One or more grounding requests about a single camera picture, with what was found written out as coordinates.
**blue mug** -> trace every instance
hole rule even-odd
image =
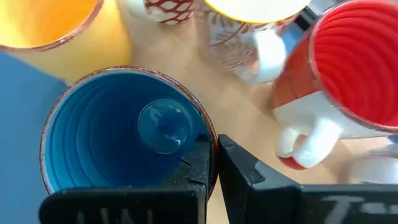
[[[154,185],[203,134],[211,139],[212,190],[217,138],[194,95],[148,68],[104,68],[74,83],[51,110],[40,143],[44,185],[49,194]]]

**white mug with red pattern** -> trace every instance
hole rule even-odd
[[[346,1],[324,13],[288,57],[271,105],[285,126],[277,149],[317,165],[339,139],[398,133],[398,3]],[[306,140],[295,149],[301,135]]]
[[[251,83],[269,82],[286,58],[280,35],[310,0],[195,0],[197,36],[212,61]]]
[[[181,24],[192,17],[193,0],[126,0],[130,15],[167,25]]]

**mug rim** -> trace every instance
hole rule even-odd
[[[91,23],[94,21],[94,19],[97,17],[98,13],[102,9],[103,5],[104,5],[104,0],[96,0],[93,10],[91,10],[91,12],[83,20],[83,22],[57,40],[54,40],[44,45],[38,45],[35,47],[10,47],[8,45],[0,44],[0,50],[6,50],[8,52],[31,52],[31,51],[41,52],[66,44],[67,42],[71,41],[72,39],[80,35],[83,31],[87,30],[87,28],[89,28]]]
[[[278,19],[273,19],[273,20],[268,20],[268,21],[252,21],[252,20],[241,19],[241,18],[239,18],[239,17],[229,15],[229,14],[227,14],[226,12],[222,11],[220,8],[215,7],[214,4],[212,4],[212,3],[210,2],[210,0],[204,0],[204,2],[210,7],[210,9],[212,9],[212,10],[214,10],[215,12],[217,12],[217,13],[219,13],[219,14],[225,16],[225,17],[228,17],[228,18],[230,18],[230,19],[232,19],[232,20],[239,21],[239,22],[251,23],[251,24],[252,24],[252,23],[255,23],[255,24],[269,24],[269,23],[273,23],[273,22],[282,21],[282,20],[284,20],[284,19],[288,19],[288,18],[290,18],[290,17],[292,17],[292,16],[294,16],[294,15],[297,15],[298,13],[300,13],[301,10],[303,10],[303,9],[309,4],[310,0],[308,0],[308,1],[307,1],[308,3],[306,3],[305,5],[303,5],[303,7],[302,7],[301,9],[299,9],[297,12],[295,12],[295,13],[293,13],[293,14],[291,14],[291,15],[288,15],[288,16],[282,16],[282,17],[280,17],[280,18],[278,18]]]
[[[42,176],[42,180],[45,186],[45,189],[49,195],[55,193],[53,188],[51,187],[51,184],[48,182],[46,176],[46,168],[45,168],[45,159],[44,159],[44,151],[45,151],[45,139],[47,137],[47,130],[49,128],[49,124],[51,121],[54,119],[55,112],[60,106],[60,104],[64,101],[65,98],[68,97],[68,94],[70,92],[75,91],[76,88],[80,86],[83,82],[94,78],[98,75],[104,75],[107,73],[117,73],[117,72],[135,72],[135,73],[141,73],[148,75],[149,77],[152,78],[158,78],[161,82],[164,82],[166,84],[171,85],[172,87],[176,88],[183,94],[189,101],[193,103],[195,108],[198,110],[200,116],[202,117],[203,121],[206,124],[206,127],[209,131],[209,135],[211,137],[211,154],[210,154],[210,171],[209,171],[209,180],[210,180],[210,186],[208,189],[207,193],[207,199],[210,198],[211,194],[213,193],[214,187],[216,185],[217,181],[217,176],[218,176],[218,166],[217,166],[217,161],[218,161],[218,138],[216,135],[215,128],[213,126],[213,123],[211,122],[211,119],[206,112],[205,108],[203,105],[199,102],[199,100],[191,93],[185,86],[183,86],[181,83],[173,79],[172,77],[162,73],[158,72],[156,70],[146,68],[146,67],[140,67],[140,66],[134,66],[134,65],[119,65],[119,66],[112,66],[112,67],[106,67],[99,69],[97,71],[91,72],[83,77],[81,77],[79,80],[77,80],[75,83],[72,83],[67,90],[60,96],[55,104],[52,106],[52,109],[47,116],[44,127],[42,130],[42,134],[40,137],[40,151],[39,151],[39,163],[40,163],[40,174]]]
[[[383,125],[383,124],[377,124],[375,122],[369,121],[365,118],[361,118],[358,115],[356,115],[354,112],[349,110],[347,107],[343,106],[341,103],[337,102],[334,100],[327,89],[325,88],[325,85],[323,84],[321,78],[320,78],[320,72],[318,71],[317,67],[317,62],[315,61],[315,37],[318,34],[318,30],[320,28],[320,24],[322,21],[325,19],[326,15],[328,15],[330,12],[338,9],[339,7],[344,6],[345,4],[351,4],[352,2],[356,2],[355,0],[349,0],[349,1],[344,1],[338,4],[335,4],[334,6],[329,7],[326,9],[323,14],[319,17],[317,22],[313,25],[311,30],[309,30],[309,43],[308,43],[308,63],[310,65],[311,69],[311,75],[315,80],[315,86],[317,88],[317,91],[319,91],[329,102],[329,104],[332,105],[334,109],[337,109],[340,111],[345,117],[347,117],[350,120],[353,120],[355,123],[358,123],[368,129],[373,129],[375,131],[382,131],[385,133],[392,133],[396,134],[398,133],[398,126],[388,126],[388,125]]]

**yellow mug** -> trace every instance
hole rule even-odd
[[[2,0],[0,34],[0,50],[68,82],[131,63],[115,0]]]

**red pattern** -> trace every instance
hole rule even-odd
[[[166,9],[162,5],[165,3],[174,3],[175,6],[171,9]],[[187,6],[186,9],[179,11],[177,10],[181,5],[188,3],[189,5]],[[150,9],[152,7],[157,7],[158,9],[162,10],[165,14],[167,13],[176,13],[175,16],[172,16],[166,20],[160,21],[160,23],[163,24],[168,24],[168,25],[174,25],[174,24],[181,24],[185,21],[187,21],[189,18],[192,17],[193,14],[193,0],[144,0],[145,7],[147,9]],[[183,18],[178,18],[181,15],[187,13],[187,16]]]

